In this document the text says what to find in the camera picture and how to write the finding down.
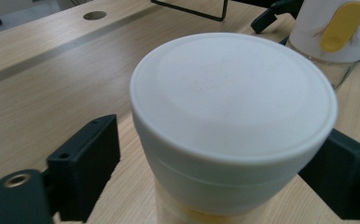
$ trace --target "white lid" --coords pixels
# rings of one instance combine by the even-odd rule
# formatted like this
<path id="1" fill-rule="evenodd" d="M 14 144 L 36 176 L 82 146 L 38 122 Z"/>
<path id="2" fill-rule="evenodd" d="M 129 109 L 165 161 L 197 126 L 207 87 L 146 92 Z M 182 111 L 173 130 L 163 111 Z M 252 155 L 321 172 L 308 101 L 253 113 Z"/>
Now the white lid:
<path id="1" fill-rule="evenodd" d="M 131 98 L 150 132 L 212 161 L 273 162 L 304 153 L 337 116 L 320 70 L 249 35 L 191 35 L 154 49 L 133 73 Z"/>

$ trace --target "screw hole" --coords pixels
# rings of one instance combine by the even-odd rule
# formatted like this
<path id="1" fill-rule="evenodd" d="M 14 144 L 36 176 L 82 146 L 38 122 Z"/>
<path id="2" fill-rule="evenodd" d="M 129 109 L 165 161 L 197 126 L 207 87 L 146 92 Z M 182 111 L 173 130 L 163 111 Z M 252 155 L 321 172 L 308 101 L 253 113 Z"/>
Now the screw hole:
<path id="1" fill-rule="evenodd" d="M 22 184 L 28 182 L 28 180 L 30 178 L 31 178 L 31 176 L 28 174 L 14 175 L 5 182 L 5 187 L 6 188 L 15 188 L 19 185 L 22 185 Z"/>
<path id="2" fill-rule="evenodd" d="M 62 153 L 61 155 L 59 155 L 59 158 L 61 158 L 61 159 L 67 159 L 67 158 L 69 158 L 69 153 Z"/>
<path id="3" fill-rule="evenodd" d="M 106 15 L 107 14 L 103 11 L 93 11 L 85 14 L 83 18 L 84 20 L 87 21 L 97 21 L 100 20 L 101 18 L 104 18 Z"/>

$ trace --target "yellow label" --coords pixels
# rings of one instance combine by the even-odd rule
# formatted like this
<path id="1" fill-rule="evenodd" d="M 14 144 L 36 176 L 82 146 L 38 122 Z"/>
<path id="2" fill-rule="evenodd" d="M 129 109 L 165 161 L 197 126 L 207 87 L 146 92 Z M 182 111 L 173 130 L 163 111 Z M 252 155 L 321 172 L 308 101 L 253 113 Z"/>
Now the yellow label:
<path id="1" fill-rule="evenodd" d="M 342 5 L 325 28 L 320 47 L 327 52 L 336 52 L 342 49 L 359 25 L 360 2 L 349 2 Z"/>

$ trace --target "wood grain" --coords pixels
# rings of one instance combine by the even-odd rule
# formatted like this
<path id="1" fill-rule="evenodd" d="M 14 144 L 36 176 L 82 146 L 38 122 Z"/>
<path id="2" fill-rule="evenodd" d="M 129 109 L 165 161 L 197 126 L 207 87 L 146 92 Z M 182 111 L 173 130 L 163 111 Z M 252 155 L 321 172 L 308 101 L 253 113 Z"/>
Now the wood grain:
<path id="1" fill-rule="evenodd" d="M 185 4 L 212 13 L 221 6 L 208 0 Z M 96 10 L 107 16 L 82 19 Z M 217 22 L 149 1 L 96 0 L 0 33 L 0 177 L 28 168 L 43 171 L 46 157 L 88 121 L 117 114 L 121 162 L 89 223 L 156 223 L 154 178 L 132 124 L 134 67 L 150 50 L 181 36 L 254 35 L 250 24 L 263 11 L 229 2 L 227 18 Z M 294 20 L 278 19 L 259 36 L 287 37 Z M 338 98 L 336 127 L 360 142 L 360 64 Z M 262 223 L 360 221 L 338 219 L 296 177 L 269 202 Z"/>

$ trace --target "white object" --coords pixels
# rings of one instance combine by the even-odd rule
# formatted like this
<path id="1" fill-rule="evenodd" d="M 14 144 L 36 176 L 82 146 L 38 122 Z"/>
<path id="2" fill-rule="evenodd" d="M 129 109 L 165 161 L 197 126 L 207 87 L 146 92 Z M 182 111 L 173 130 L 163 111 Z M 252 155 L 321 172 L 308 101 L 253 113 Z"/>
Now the white object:
<path id="1" fill-rule="evenodd" d="M 324 38 L 328 31 L 331 35 Z M 305 0 L 289 40 L 293 48 L 319 60 L 360 61 L 360 0 Z"/>
<path id="2" fill-rule="evenodd" d="M 175 39 L 132 75 L 133 121 L 155 177 L 208 214 L 254 209 L 314 156 L 337 101 L 291 49 L 236 34 Z"/>

